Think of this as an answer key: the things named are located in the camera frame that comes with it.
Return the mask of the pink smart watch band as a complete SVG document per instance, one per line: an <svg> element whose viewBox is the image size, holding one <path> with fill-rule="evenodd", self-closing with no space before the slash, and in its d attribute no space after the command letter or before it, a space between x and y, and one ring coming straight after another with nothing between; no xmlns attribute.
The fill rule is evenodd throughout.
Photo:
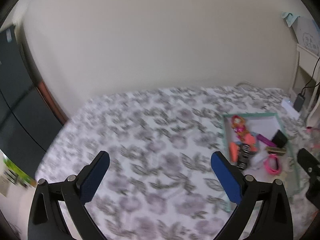
<svg viewBox="0 0 320 240"><path fill-rule="evenodd" d="M264 168L268 174L276 176L281 173L281 164L279 162L279 158L275 154L270 154L264 160Z"/></svg>

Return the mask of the orange blue toy block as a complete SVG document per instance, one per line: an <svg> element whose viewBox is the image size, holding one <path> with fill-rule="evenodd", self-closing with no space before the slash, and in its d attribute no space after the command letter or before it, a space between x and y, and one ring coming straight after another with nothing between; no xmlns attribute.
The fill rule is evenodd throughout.
<svg viewBox="0 0 320 240"><path fill-rule="evenodd" d="M251 133L247 133L243 137L242 142L249 146L251 152L254 152L254 153L258 152L256 137L253 136Z"/></svg>
<svg viewBox="0 0 320 240"><path fill-rule="evenodd" d="M229 153L231 161L236 163L238 161L238 152L239 152L239 146L235 142L229 143Z"/></svg>

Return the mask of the gold rectangular bar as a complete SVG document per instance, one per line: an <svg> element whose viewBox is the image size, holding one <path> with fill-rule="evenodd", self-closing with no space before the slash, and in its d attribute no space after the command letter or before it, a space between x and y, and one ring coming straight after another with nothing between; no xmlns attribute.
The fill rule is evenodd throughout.
<svg viewBox="0 0 320 240"><path fill-rule="evenodd" d="M278 156L284 156L287 153L287 149L286 148L278 148L278 147L267 146L265 148L265 150L267 151L268 154L275 154L275 155L278 155Z"/></svg>

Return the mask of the purple rectangular bar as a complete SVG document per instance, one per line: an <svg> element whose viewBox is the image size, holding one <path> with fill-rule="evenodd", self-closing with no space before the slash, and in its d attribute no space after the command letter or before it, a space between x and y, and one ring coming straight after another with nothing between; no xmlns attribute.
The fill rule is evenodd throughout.
<svg viewBox="0 0 320 240"><path fill-rule="evenodd" d="M269 147L277 147L275 143L273 143L272 141L270 141L269 139L267 139L266 137L264 137L261 134L257 135L257 139L260 142L263 142L265 145L269 146Z"/></svg>

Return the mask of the white power adapter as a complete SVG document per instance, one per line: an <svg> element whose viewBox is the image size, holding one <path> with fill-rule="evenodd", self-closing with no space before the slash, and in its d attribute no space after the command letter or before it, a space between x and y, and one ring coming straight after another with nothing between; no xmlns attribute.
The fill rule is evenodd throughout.
<svg viewBox="0 0 320 240"><path fill-rule="evenodd" d="M267 158L262 153L255 154L249 161L249 167L253 170L259 170L263 166L264 160Z"/></svg>

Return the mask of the dark grey power bank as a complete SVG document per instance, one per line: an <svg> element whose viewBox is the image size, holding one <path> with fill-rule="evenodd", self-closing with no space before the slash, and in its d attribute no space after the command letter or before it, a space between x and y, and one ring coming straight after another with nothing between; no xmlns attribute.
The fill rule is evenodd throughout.
<svg viewBox="0 0 320 240"><path fill-rule="evenodd" d="M293 109L296 112L300 112L304 105L305 97L302 93L299 93L293 103Z"/></svg>

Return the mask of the white box device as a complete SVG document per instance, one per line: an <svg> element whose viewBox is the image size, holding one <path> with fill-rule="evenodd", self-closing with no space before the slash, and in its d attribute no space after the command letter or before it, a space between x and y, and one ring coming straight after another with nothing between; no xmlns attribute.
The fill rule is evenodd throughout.
<svg viewBox="0 0 320 240"><path fill-rule="evenodd" d="M290 115L292 118L296 120L299 119L300 113L294 109L293 103L289 98L284 98L281 101L281 106L287 111L288 115Z"/></svg>

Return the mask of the black silver cylinder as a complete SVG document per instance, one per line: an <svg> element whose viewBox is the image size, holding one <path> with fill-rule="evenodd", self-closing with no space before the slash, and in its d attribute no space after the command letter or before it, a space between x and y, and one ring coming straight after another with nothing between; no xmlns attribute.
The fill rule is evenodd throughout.
<svg viewBox="0 0 320 240"><path fill-rule="evenodd" d="M251 147L248 144L241 144L238 150L238 160L236 163L236 167L240 171L244 171L248 167L250 157Z"/></svg>

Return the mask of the white wooden chair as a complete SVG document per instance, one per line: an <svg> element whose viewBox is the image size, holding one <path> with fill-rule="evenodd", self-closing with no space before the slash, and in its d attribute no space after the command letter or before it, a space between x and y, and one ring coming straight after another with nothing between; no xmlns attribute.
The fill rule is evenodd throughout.
<svg viewBox="0 0 320 240"><path fill-rule="evenodd" d="M319 90L307 103L306 113L306 127L316 127L319 123Z"/></svg>

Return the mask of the white shelf unit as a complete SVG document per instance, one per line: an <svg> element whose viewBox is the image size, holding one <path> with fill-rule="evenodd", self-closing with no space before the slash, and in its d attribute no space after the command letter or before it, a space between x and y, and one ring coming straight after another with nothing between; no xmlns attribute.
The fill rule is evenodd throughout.
<svg viewBox="0 0 320 240"><path fill-rule="evenodd" d="M292 24L295 33L296 61L290 86L291 98L305 97L303 109L319 89L319 28L314 20L298 17Z"/></svg>

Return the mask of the pink brown puppy figurine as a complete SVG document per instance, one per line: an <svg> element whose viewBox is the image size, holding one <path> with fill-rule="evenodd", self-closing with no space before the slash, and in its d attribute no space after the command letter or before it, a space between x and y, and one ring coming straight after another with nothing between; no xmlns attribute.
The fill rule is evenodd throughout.
<svg viewBox="0 0 320 240"><path fill-rule="evenodd" d="M249 134L249 130L246 127L246 120L242 116L234 115L231 118L231 124L231 127L239 140L244 141L245 136Z"/></svg>

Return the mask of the dark wardrobe door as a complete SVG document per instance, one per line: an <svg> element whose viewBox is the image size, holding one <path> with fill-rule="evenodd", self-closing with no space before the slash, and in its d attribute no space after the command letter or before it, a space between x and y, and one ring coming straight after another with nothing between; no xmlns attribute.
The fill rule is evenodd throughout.
<svg viewBox="0 0 320 240"><path fill-rule="evenodd" d="M29 76L10 25L1 31L1 150L34 178L61 128Z"/></svg>

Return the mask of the floral grey white bedspread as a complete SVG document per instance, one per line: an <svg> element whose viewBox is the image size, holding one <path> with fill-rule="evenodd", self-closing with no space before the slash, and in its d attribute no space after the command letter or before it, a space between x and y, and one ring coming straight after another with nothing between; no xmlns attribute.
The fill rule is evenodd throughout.
<svg viewBox="0 0 320 240"><path fill-rule="evenodd" d="M304 122L279 88L168 88L89 100L61 129L37 179L65 180L100 151L111 165L86 209L108 239L213 239L234 205L210 166L224 151L225 114L276 113L297 152Z"/></svg>

